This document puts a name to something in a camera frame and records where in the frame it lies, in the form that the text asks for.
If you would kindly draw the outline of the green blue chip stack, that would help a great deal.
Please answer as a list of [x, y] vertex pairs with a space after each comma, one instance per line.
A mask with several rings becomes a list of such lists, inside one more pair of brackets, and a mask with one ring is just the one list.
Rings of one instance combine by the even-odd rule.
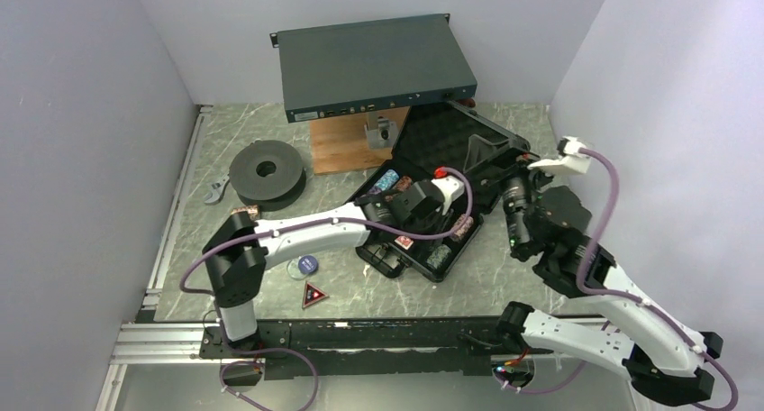
[[428, 255], [425, 266], [432, 271], [442, 269], [448, 263], [450, 255], [450, 247], [445, 244], [440, 244]]

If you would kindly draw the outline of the black poker set case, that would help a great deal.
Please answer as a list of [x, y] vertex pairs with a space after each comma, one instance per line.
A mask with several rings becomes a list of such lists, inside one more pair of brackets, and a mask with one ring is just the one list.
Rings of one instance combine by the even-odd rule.
[[[482, 187], [472, 171], [464, 171], [468, 137], [471, 134], [478, 134], [490, 141], [507, 139], [508, 143], [505, 146], [523, 151], [530, 148], [530, 143], [522, 136], [500, 127], [462, 105], [440, 103], [414, 106], [409, 111], [393, 147], [392, 159], [386, 160], [351, 196], [351, 200], [356, 201], [359, 197], [367, 195], [374, 183], [388, 169], [394, 169], [400, 178], [410, 177], [414, 183], [433, 176], [437, 168], [447, 166], [459, 170], [470, 180], [473, 206], [469, 215], [474, 218], [474, 225], [461, 242], [454, 242], [450, 237], [439, 240], [414, 240], [414, 246], [409, 251], [404, 251], [394, 243], [395, 238], [389, 234], [373, 231], [369, 240], [357, 248], [357, 255], [386, 278], [396, 279], [405, 269], [413, 268], [431, 282], [443, 281], [482, 227], [484, 216], [497, 205], [499, 193], [494, 188]], [[436, 224], [433, 230], [416, 231], [428, 236], [446, 231], [453, 233], [452, 226], [459, 216], [465, 213], [466, 205], [466, 198], [461, 197], [451, 206], [442, 224]], [[432, 250], [440, 244], [449, 246], [451, 255], [442, 269], [432, 271], [425, 266], [425, 262]]]

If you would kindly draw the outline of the blue small blind button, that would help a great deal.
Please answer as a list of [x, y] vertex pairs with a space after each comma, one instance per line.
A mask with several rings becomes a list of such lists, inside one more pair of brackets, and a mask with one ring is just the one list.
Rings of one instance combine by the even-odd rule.
[[297, 262], [298, 271], [303, 275], [312, 275], [319, 268], [319, 261], [313, 255], [305, 255]]

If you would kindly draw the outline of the red black triangle token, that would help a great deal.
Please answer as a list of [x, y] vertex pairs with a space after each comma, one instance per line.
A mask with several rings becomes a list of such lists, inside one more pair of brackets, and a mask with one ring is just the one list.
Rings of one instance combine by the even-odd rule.
[[313, 306], [319, 302], [324, 301], [327, 299], [329, 295], [316, 287], [315, 285], [306, 282], [304, 293], [303, 293], [303, 300], [302, 300], [302, 308], [306, 309], [310, 306]]

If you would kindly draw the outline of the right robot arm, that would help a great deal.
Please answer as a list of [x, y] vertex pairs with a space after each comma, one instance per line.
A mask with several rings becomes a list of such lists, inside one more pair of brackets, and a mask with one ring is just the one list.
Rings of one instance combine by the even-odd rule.
[[[569, 187], [555, 187], [551, 181], [583, 175], [593, 161], [607, 170], [610, 189], [598, 224], [590, 228], [591, 214], [580, 199]], [[465, 170], [472, 182], [501, 194], [512, 256], [535, 258], [533, 272], [547, 287], [590, 306], [614, 326], [610, 332], [594, 331], [510, 302], [496, 323], [502, 349], [565, 353], [627, 379], [653, 402], [708, 408], [714, 378], [722, 372], [718, 360], [723, 339], [669, 315], [600, 245], [620, 191], [610, 160], [575, 137], [559, 142], [554, 159], [542, 159], [512, 142], [474, 139]]]

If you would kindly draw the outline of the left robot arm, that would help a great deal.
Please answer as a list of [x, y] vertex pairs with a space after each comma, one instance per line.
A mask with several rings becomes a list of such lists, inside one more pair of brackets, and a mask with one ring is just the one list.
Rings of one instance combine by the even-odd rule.
[[254, 299], [268, 269], [319, 251], [357, 248], [398, 237], [433, 241], [455, 201], [470, 189], [453, 176], [413, 183], [386, 200], [363, 196], [333, 210], [291, 219], [254, 221], [244, 213], [229, 217], [200, 257], [212, 286], [209, 295], [222, 321], [223, 345], [235, 356], [259, 344]]

